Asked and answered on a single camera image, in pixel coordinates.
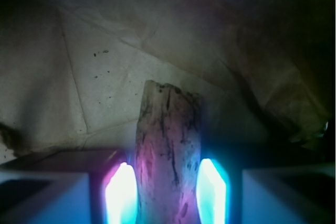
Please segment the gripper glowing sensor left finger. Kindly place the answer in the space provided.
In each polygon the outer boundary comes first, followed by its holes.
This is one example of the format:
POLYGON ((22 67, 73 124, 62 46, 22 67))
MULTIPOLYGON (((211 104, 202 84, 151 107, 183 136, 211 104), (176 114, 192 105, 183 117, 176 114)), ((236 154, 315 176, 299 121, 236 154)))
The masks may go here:
POLYGON ((1 165, 1 223, 135 223, 136 188, 120 149, 29 154, 1 165))

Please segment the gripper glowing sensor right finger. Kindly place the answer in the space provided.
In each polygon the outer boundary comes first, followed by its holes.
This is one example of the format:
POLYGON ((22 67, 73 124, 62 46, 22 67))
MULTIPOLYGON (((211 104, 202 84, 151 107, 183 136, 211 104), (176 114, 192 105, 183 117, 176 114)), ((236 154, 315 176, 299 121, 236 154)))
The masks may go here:
POLYGON ((335 223, 335 163, 252 144, 203 148, 201 223, 335 223))

